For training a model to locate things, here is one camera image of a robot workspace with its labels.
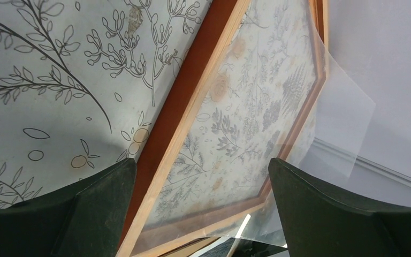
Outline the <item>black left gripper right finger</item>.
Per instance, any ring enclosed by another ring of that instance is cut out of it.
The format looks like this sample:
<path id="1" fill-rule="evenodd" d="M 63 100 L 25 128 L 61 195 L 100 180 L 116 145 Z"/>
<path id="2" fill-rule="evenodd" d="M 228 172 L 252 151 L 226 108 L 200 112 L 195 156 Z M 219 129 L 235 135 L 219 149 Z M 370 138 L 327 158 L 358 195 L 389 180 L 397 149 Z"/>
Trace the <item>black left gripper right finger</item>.
<path id="1" fill-rule="evenodd" d="M 411 207 L 353 193 L 279 158 L 268 172 L 290 256 L 411 256 Z"/>

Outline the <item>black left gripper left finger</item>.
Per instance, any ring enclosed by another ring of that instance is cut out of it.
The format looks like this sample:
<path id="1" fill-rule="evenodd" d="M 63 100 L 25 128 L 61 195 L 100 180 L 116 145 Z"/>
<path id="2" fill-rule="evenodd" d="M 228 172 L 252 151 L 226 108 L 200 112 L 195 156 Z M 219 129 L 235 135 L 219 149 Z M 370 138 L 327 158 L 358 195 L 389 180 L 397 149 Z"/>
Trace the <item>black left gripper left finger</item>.
<path id="1" fill-rule="evenodd" d="M 136 162 L 126 158 L 0 209 L 0 256 L 115 256 L 135 178 Z"/>

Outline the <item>sunset landscape photo print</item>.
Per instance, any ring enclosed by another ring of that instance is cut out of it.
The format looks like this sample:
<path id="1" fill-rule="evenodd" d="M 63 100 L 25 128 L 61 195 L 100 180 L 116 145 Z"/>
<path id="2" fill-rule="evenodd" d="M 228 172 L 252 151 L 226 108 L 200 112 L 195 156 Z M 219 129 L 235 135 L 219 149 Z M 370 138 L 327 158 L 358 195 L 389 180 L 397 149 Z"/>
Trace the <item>sunset landscape photo print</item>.
<path id="1" fill-rule="evenodd" d="M 235 242 L 235 238 L 220 237 L 210 245 L 194 252 L 191 257 L 226 257 Z"/>

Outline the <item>floral patterned table mat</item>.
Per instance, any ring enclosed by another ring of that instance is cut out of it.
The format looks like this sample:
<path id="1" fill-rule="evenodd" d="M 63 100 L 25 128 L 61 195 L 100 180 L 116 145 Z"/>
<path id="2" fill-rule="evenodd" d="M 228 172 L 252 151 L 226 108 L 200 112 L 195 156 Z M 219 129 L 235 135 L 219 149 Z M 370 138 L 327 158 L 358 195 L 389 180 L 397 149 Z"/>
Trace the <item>floral patterned table mat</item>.
<path id="1" fill-rule="evenodd" d="M 0 209 L 137 159 L 212 1 L 0 1 Z M 257 196 L 316 81 L 306 1 L 252 1 L 146 221 Z"/>

